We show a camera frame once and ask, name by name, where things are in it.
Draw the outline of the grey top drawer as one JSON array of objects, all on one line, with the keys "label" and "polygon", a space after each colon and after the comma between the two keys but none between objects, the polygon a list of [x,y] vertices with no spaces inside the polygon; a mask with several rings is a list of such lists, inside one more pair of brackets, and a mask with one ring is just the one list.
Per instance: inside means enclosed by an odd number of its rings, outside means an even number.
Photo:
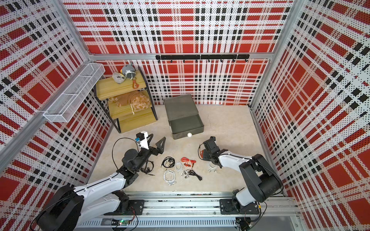
[{"label": "grey top drawer", "polygon": [[189,133],[195,135],[204,132],[204,124],[199,114],[170,120],[169,125],[172,132],[172,138],[174,140],[188,137]]}]

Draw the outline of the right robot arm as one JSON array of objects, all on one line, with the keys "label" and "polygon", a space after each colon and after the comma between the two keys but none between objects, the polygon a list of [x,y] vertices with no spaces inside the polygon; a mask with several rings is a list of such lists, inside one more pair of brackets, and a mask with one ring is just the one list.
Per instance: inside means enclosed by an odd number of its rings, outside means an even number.
[{"label": "right robot arm", "polygon": [[241,174],[245,187],[235,190],[231,199],[220,201],[220,209],[226,214],[257,214],[257,206],[282,189],[283,183],[277,173],[260,154],[242,156],[220,149],[215,137],[202,143],[204,149],[198,151],[201,160],[211,162],[219,168],[230,168]]}]

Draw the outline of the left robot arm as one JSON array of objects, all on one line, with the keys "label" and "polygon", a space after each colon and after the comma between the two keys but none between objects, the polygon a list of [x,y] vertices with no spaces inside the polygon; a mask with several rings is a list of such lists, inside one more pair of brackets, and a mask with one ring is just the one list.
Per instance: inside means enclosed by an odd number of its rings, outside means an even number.
[{"label": "left robot arm", "polygon": [[126,151],[122,166],[112,175],[83,186],[59,188],[32,224],[43,231],[73,231],[100,215],[119,208],[127,211],[130,199],[123,189],[133,184],[152,155],[164,152],[166,138],[152,147],[153,136],[146,131],[138,133],[134,139],[136,148]]}]

